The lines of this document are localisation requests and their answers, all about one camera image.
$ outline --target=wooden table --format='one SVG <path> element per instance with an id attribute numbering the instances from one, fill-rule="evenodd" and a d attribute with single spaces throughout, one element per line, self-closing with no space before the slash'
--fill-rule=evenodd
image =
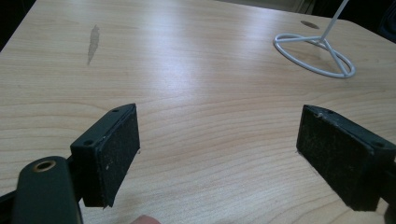
<path id="1" fill-rule="evenodd" d="M 383 222 L 386 203 L 353 212 L 296 153 L 304 104 L 396 142 L 396 45 L 338 21 L 328 40 L 356 65 L 349 79 L 309 72 L 273 46 L 329 21 L 205 0 L 38 0 L 0 55 L 0 193 L 30 161 L 68 157 L 107 110 L 136 103 L 141 153 L 113 208 L 82 205 L 85 223 Z M 287 48 L 336 69 L 322 49 Z"/>

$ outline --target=white wire stand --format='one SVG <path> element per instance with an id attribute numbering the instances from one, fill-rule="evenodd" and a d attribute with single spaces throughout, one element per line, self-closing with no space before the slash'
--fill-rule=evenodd
<path id="1" fill-rule="evenodd" d="M 302 35 L 294 35 L 294 34 L 281 34 L 277 35 L 274 39 L 274 45 L 277 50 L 283 56 L 288 58 L 294 63 L 297 63 L 303 68 L 306 68 L 308 70 L 311 70 L 313 72 L 319 73 L 323 76 L 327 77 L 352 77 L 356 73 L 356 68 L 352 64 L 352 62 L 344 55 L 342 55 L 340 52 L 336 51 L 335 49 L 332 48 L 332 46 L 329 44 L 329 42 L 326 40 L 326 36 L 329 34 L 330 30 L 334 26 L 335 22 L 337 21 L 338 16 L 341 14 L 343 11 L 344 7 L 346 6 L 348 0 L 344 0 L 344 2 L 341 4 L 341 6 L 338 8 L 337 12 L 335 12 L 334 17 L 332 18 L 332 21 L 330 22 L 329 26 L 327 27 L 326 31 L 323 33 L 322 36 L 309 36 L 305 37 Z M 337 63 L 338 67 L 341 70 L 341 73 L 334 73 L 334 72 L 329 72 L 326 70 L 322 70 L 319 68 L 316 68 L 315 66 L 312 66 L 308 63 L 304 63 L 298 59 L 296 59 L 294 56 L 289 54 L 287 51 L 285 51 L 282 46 L 280 45 L 281 43 L 289 43 L 289 42 L 307 42 L 310 44 L 313 44 L 315 46 L 318 46 L 320 48 L 326 49 L 327 51 L 330 52 L 332 55 L 332 58 L 335 60 Z M 341 62 L 343 61 L 347 65 L 347 69 L 344 67 L 344 64 Z"/>

